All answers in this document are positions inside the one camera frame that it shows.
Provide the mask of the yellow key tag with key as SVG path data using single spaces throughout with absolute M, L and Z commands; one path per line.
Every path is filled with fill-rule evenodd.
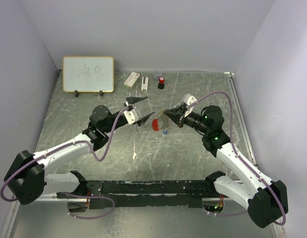
M 161 110 L 157 115 L 156 118 L 158 119 L 161 115 L 163 115 L 164 110 Z

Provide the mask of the metal key organizer red handle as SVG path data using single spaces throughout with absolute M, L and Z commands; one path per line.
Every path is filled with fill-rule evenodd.
M 165 129 L 169 130 L 170 119 L 163 114 L 158 119 L 155 117 L 151 125 L 154 131 L 160 131 L 160 130 L 163 131 Z

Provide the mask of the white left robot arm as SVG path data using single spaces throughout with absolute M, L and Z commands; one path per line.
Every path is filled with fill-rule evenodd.
M 96 106 L 89 124 L 73 139 L 53 148 L 31 154 L 24 150 L 17 154 L 0 189 L 2 200 L 19 201 L 27 205 L 41 195 L 68 192 L 76 198 L 83 197 L 87 185 L 80 173 L 73 171 L 55 174 L 65 162 L 92 154 L 96 161 L 104 160 L 108 153 L 114 131 L 125 125 L 142 126 L 150 115 L 142 116 L 134 104 L 145 97 L 127 97 L 124 108 L 111 113 L 107 106 Z

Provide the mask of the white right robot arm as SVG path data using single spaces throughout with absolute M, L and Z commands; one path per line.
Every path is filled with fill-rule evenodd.
M 273 181 L 256 168 L 224 132 L 224 117 L 218 106 L 207 106 L 200 114 L 187 109 L 186 104 L 163 112 L 179 128 L 187 125 L 202 134 L 202 143 L 208 152 L 227 165 L 240 179 L 232 181 L 226 175 L 211 175 L 205 185 L 206 194 L 225 195 L 247 210 L 251 220 L 260 228 L 285 218 L 288 213 L 287 187 Z

